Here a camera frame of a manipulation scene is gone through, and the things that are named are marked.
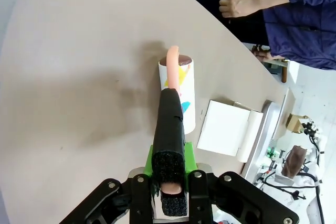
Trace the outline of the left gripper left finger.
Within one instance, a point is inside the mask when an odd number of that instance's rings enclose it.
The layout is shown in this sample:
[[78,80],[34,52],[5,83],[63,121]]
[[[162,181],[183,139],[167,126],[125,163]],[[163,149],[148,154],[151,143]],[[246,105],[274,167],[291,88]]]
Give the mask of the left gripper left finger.
[[133,169],[125,182],[105,179],[61,223],[116,223],[129,214],[129,223],[154,223],[155,186],[149,150],[144,167]]

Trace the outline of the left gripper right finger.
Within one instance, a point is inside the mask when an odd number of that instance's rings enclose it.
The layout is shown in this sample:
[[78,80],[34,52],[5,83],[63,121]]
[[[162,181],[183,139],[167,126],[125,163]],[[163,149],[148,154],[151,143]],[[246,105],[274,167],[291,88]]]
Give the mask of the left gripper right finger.
[[239,223],[299,223],[298,215],[235,172],[216,177],[210,167],[196,163],[193,144],[185,144],[189,223],[214,223],[212,207]]

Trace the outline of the person's right hand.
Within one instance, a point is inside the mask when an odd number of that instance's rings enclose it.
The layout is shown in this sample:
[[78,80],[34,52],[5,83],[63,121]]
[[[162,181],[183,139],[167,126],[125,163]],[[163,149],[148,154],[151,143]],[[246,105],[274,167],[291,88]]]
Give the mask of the person's right hand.
[[220,0],[219,11],[224,18],[249,16],[261,10],[260,0]]

